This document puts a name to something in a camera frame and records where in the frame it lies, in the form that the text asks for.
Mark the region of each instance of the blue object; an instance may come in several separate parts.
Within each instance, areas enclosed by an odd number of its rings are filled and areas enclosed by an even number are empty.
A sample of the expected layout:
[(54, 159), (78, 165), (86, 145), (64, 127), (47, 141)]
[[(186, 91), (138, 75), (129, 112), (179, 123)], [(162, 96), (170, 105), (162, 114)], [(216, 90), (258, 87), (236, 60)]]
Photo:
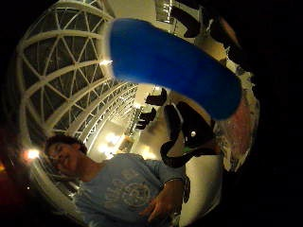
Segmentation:
[(117, 79), (168, 87), (226, 119), (241, 100), (239, 79), (204, 51), (152, 24), (116, 19), (105, 35), (105, 55)]

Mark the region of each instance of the man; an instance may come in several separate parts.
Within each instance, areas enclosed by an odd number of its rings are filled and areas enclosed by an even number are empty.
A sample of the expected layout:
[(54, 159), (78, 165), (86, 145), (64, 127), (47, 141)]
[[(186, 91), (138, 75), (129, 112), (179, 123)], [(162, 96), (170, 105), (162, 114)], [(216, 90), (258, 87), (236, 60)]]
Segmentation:
[(84, 222), (91, 226), (169, 226), (180, 213), (185, 184), (182, 168), (144, 160), (131, 153), (96, 163), (76, 138), (55, 135), (45, 153), (62, 174), (79, 178), (74, 198)]

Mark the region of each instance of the dark background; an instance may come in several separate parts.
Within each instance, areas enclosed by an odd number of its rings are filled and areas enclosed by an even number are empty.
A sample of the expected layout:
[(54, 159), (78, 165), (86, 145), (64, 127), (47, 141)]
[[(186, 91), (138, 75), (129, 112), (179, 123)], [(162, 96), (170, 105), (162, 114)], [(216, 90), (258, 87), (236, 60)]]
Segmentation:
[[(9, 1), (2, 3), (0, 34), (0, 75), (3, 89), (11, 54), (29, 26), (56, 1)], [(239, 35), (255, 71), (256, 94), (261, 117), (256, 144), (250, 158), (237, 174), (224, 173), (222, 204), (197, 221), (201, 226), (284, 226), (294, 224), (296, 211), (290, 205), (300, 194), (290, 193), (289, 176), (298, 176), (298, 166), (289, 144), (288, 47), (292, 1), (206, 1), (225, 16)], [(0, 206), (1, 226), (73, 226), (66, 218), (52, 215), (38, 196), (17, 191), (14, 181), (0, 181), (2, 193), (15, 198)]]

